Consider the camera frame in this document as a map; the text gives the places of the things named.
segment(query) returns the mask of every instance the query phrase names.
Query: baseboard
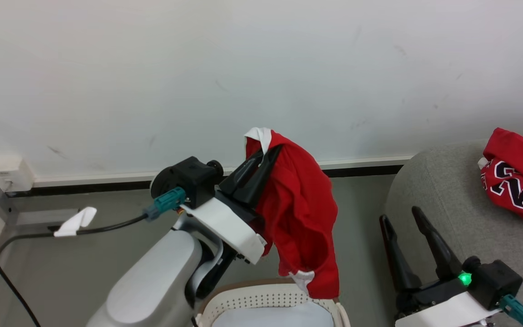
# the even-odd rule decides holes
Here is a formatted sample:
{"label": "baseboard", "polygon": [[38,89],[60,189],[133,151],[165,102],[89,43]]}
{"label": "baseboard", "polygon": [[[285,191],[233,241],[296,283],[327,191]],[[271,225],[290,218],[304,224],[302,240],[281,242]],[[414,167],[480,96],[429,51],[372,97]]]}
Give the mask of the baseboard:
{"label": "baseboard", "polygon": [[[396,174],[412,155],[379,157],[352,160],[319,161],[322,171],[331,178]],[[225,176],[235,168],[224,170]],[[8,193],[9,197],[31,197],[43,195],[64,195],[106,191],[128,191],[149,188],[151,180],[159,172],[104,174],[94,176],[73,176],[36,178],[30,191]]]}

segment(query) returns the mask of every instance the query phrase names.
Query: seam on gray fabric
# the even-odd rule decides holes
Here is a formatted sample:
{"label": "seam on gray fabric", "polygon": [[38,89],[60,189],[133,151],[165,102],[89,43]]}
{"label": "seam on gray fabric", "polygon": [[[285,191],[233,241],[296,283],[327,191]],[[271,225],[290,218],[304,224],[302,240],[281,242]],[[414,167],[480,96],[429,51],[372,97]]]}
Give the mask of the seam on gray fabric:
{"label": "seam on gray fabric", "polygon": [[423,167],[425,168],[425,174],[427,175],[427,177],[431,181],[431,186],[433,187],[433,192],[435,194],[437,194],[437,198],[439,199],[439,205],[441,206],[441,211],[443,211],[444,214],[445,214],[445,217],[447,217],[447,221],[449,223],[449,228],[451,228],[450,232],[454,236],[455,242],[457,243],[457,247],[459,248],[459,253],[465,254],[463,252],[463,247],[461,246],[461,242],[459,242],[459,237],[455,234],[455,229],[453,228],[451,217],[449,216],[448,211],[445,209],[445,204],[444,204],[444,201],[443,201],[443,199],[441,197],[441,194],[437,191],[437,188],[435,186],[435,182],[433,180],[433,177],[431,176],[431,174],[429,174],[429,169],[427,167],[427,158],[428,158],[428,156],[426,155],[425,156],[425,160],[423,161]]}

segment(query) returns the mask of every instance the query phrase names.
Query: black baseboard strip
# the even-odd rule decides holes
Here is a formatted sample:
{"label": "black baseboard strip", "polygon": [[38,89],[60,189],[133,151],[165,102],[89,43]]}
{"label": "black baseboard strip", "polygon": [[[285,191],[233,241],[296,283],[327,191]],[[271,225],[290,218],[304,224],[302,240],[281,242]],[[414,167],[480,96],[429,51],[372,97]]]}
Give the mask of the black baseboard strip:
{"label": "black baseboard strip", "polygon": [[[330,178],[355,177],[355,176],[372,176],[396,174],[403,165],[378,166],[378,167],[361,167],[345,169],[323,170],[326,176]],[[21,197],[43,197],[48,195],[68,195],[68,194],[85,194],[95,192],[111,191],[131,191],[147,190],[151,182],[125,182],[125,183],[107,183],[107,184],[86,184],[70,186],[50,186],[49,188],[32,188],[25,192],[8,192],[10,198]]]}

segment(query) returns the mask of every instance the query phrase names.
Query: gray fabric sofa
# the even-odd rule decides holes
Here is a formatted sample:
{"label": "gray fabric sofa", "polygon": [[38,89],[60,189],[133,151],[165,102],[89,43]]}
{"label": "gray fabric sofa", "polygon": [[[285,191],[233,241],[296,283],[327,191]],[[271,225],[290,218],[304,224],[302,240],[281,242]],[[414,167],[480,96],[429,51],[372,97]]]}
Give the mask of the gray fabric sofa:
{"label": "gray fabric sofa", "polygon": [[[447,145],[419,153],[401,169],[386,202],[386,214],[413,271],[421,281],[436,279],[436,267],[411,207],[421,207],[459,260],[503,260],[523,277],[523,220],[494,205],[482,188],[477,161],[486,142]],[[517,298],[523,303],[523,285]],[[505,314],[498,327],[518,327]]]}

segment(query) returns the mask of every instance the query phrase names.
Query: teal connector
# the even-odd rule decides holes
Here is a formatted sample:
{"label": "teal connector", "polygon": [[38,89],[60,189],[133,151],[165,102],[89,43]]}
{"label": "teal connector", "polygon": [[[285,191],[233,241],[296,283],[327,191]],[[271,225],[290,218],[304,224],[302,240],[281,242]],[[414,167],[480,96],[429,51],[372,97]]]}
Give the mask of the teal connector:
{"label": "teal connector", "polygon": [[185,190],[182,188],[173,188],[154,199],[154,204],[151,205],[151,207],[143,209],[143,213],[147,214],[148,221],[154,221],[165,211],[180,207],[181,204],[185,203],[186,197]]}
{"label": "teal connector", "polygon": [[510,294],[500,301],[500,309],[523,326],[523,305]]}

